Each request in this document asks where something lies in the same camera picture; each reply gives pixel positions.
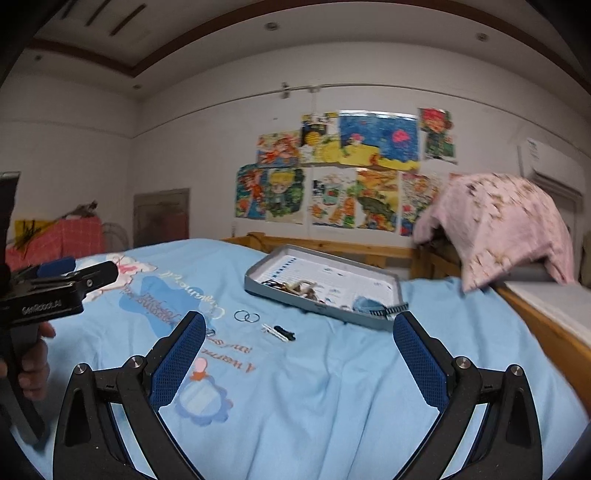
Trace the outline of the person's left hand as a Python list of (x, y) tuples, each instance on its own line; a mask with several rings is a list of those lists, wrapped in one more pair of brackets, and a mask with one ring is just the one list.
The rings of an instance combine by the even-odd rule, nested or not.
[(46, 396), (50, 367), (45, 340), (52, 339), (55, 335), (55, 329), (49, 322), (39, 324), (36, 343), (22, 355), (22, 372), (18, 376), (18, 382), (28, 400), (40, 401)]

